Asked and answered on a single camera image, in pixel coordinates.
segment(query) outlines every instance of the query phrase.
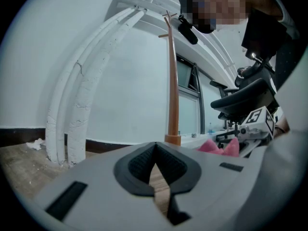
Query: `chair armrest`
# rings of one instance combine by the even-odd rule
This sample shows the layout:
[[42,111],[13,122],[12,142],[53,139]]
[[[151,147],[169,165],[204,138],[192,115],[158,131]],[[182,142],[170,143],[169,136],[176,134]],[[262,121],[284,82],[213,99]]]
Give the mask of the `chair armrest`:
[[227,86],[220,84],[219,82],[214,81],[214,80],[210,81],[210,85],[213,86],[213,87],[222,88],[222,89],[228,88]]
[[226,92],[226,93],[235,93],[237,92],[239,89],[238,88],[227,88],[227,89],[224,89],[223,91]]

